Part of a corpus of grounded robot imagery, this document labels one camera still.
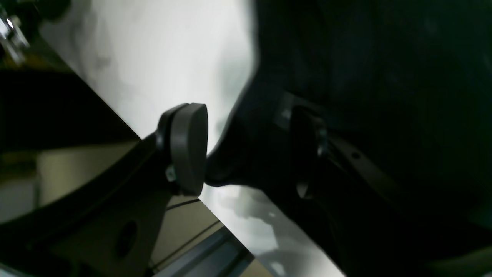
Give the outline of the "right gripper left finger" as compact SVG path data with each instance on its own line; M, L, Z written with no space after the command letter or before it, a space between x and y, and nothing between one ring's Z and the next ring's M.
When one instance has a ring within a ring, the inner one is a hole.
M16 277L142 277L173 196L204 184L208 110L185 103L76 191L1 224L1 269Z

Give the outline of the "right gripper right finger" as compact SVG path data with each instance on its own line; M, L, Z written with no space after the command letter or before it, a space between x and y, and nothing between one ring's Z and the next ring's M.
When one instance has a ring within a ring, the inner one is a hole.
M330 169L342 178L363 181L380 197L385 196L383 174L353 144L329 132L324 119L312 110L292 109L289 135L296 190L303 199L315 195L315 179Z

